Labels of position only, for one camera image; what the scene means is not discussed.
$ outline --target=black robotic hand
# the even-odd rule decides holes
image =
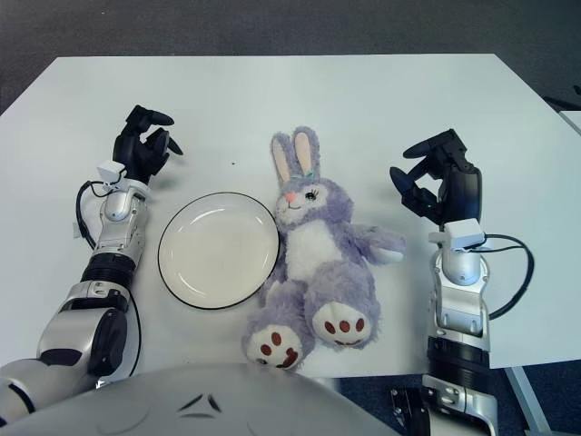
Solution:
[[[426,216],[439,226],[468,218],[480,221],[482,175],[464,157],[466,150],[453,129],[412,145],[403,157],[424,159],[409,173],[395,166],[389,168],[391,180],[401,193],[401,203],[416,215]],[[438,197],[416,185],[416,181],[425,174],[442,180]]]
[[[141,142],[140,134],[147,132],[152,125],[172,125],[173,119],[168,115],[136,105],[125,122],[127,125],[115,139],[113,149],[113,160],[125,165],[125,178],[148,184],[150,177],[156,175],[167,162],[170,156],[168,149],[183,154],[170,133],[161,127],[150,134],[144,143]]]

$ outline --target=purple stuffed rabbit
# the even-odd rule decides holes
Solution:
[[[296,368],[315,336],[335,347],[363,348],[378,332],[379,302],[367,262],[397,262],[405,239],[351,224],[353,201],[320,177],[319,141],[308,127],[275,134],[271,152],[281,183],[274,218],[281,237],[276,266],[260,290],[263,307],[242,337],[253,362]]]

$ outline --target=pink inner ear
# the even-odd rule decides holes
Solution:
[[[307,174],[311,171],[312,162],[310,161],[310,142],[307,134],[303,132],[297,134],[297,137],[294,139],[294,153],[297,154],[303,174]]]
[[[272,140],[272,157],[274,158],[276,169],[278,170],[282,181],[288,182],[291,179],[291,172],[289,171],[289,165],[287,164],[287,158],[282,150],[282,145],[276,138]]]

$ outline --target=silver arm segment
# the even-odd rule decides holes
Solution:
[[[91,261],[44,329],[36,358],[0,368],[0,426],[93,389],[121,364],[129,289],[144,246],[146,189],[133,183],[107,197]]]
[[[484,233],[476,220],[463,220],[447,223],[444,232],[431,234],[430,240],[441,248],[431,262],[435,286],[424,396],[433,410],[483,421],[489,434],[497,436],[497,399],[487,393],[490,339],[483,301],[490,271],[479,253],[466,250],[483,243]]]

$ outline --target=gray carpet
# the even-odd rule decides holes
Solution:
[[[57,56],[87,55],[495,53],[537,93],[581,104],[580,22],[578,0],[0,0],[0,113]],[[527,372],[549,423],[581,433],[580,362]],[[522,434],[504,375],[494,380],[502,434]],[[387,388],[417,381],[342,388],[393,424]]]

